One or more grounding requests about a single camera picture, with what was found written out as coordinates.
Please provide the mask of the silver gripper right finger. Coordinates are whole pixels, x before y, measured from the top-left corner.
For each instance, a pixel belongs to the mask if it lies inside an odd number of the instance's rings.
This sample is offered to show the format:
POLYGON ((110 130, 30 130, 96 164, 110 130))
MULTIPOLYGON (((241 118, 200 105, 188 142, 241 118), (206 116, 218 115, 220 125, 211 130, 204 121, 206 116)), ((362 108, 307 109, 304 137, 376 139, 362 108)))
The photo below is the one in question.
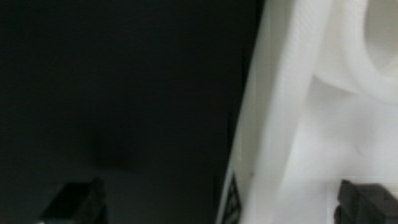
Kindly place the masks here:
POLYGON ((398 224, 398 198, 380 184, 341 181, 334 224, 398 224))

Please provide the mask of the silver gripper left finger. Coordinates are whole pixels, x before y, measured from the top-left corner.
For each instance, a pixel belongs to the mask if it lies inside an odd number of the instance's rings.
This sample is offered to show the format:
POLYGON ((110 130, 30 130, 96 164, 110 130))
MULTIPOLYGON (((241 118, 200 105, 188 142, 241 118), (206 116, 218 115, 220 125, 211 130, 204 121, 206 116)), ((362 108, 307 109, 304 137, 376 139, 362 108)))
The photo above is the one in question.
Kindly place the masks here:
POLYGON ((108 224, 105 184, 69 182, 39 216, 39 224, 108 224))

